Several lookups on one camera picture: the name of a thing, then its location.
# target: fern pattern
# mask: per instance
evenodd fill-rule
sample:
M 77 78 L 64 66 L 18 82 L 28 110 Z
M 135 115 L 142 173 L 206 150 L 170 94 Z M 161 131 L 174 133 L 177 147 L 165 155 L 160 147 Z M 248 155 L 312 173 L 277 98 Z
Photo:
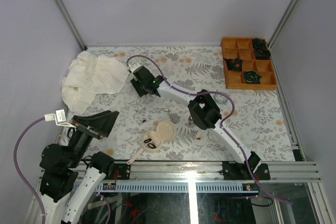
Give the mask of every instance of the fern pattern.
M 225 89 L 223 60 L 220 47 L 92 47 L 95 55 L 114 57 L 125 64 L 133 55 L 151 57 L 175 85 L 199 92 L 202 89 L 227 93 L 234 101 L 236 112 L 226 120 L 233 133 L 262 160 L 293 161 L 286 124 L 281 114 L 275 91 Z M 134 58 L 131 63 L 146 66 L 155 76 L 158 71 L 146 59 Z M 140 148 L 146 131 L 153 131 L 163 120 L 176 127 L 173 141 L 162 145 L 156 153 L 143 152 L 141 159 L 225 161 L 233 160 L 222 141 L 188 121 L 188 108 L 155 95 L 139 97 L 129 82 L 118 94 L 98 94 L 83 116 L 102 111 L 119 111 L 120 114 L 108 138 L 93 140 L 85 155 L 113 149 L 113 158 L 130 159 Z M 231 110 L 231 104 L 220 95 L 213 99 L 222 117 Z M 68 143 L 66 130 L 59 142 Z

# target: crumpled fabric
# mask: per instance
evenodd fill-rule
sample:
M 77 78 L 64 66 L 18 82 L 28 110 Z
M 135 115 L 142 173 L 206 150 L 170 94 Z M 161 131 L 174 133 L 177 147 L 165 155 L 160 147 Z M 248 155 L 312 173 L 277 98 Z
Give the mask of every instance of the crumpled fabric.
M 116 59 L 83 51 L 63 78 L 62 99 L 71 112 L 82 115 L 96 94 L 119 93 L 128 74 L 127 68 Z

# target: wooden organizer box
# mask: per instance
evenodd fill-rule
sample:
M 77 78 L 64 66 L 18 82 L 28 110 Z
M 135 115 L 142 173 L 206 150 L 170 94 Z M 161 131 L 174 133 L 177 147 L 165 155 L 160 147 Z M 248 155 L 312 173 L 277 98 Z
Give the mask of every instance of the wooden organizer box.
M 223 60 L 225 84 L 227 89 L 274 90 L 277 80 L 271 60 L 256 60 L 252 45 L 252 38 L 223 38 L 223 59 L 243 60 L 242 71 L 231 71 Z M 260 84 L 245 83 L 244 72 L 257 71 L 261 76 Z

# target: gray wall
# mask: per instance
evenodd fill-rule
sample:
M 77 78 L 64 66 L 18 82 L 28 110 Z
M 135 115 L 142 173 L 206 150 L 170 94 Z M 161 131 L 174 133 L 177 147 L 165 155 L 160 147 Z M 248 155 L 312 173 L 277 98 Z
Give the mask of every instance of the gray wall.
M 24 223 L 32 199 L 17 175 L 13 149 L 34 120 L 64 108 L 60 84 L 79 48 L 53 0 L 0 0 L 0 218 Z M 40 122 L 19 147 L 19 165 L 35 187 L 43 148 L 57 127 Z
M 336 215 L 336 2 L 299 0 L 272 50 L 308 159 Z
M 87 45 L 270 38 L 290 0 L 63 0 Z

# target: cable connector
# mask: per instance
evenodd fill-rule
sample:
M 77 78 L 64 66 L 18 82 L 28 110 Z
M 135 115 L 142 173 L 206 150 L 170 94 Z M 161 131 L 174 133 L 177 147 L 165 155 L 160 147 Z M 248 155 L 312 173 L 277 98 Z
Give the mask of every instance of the cable connector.
M 55 121 L 57 126 L 76 128 L 76 126 L 67 122 L 67 118 L 65 116 L 65 111 L 64 110 L 56 110 L 55 113 L 45 114 L 44 119 L 45 119 L 46 122 Z

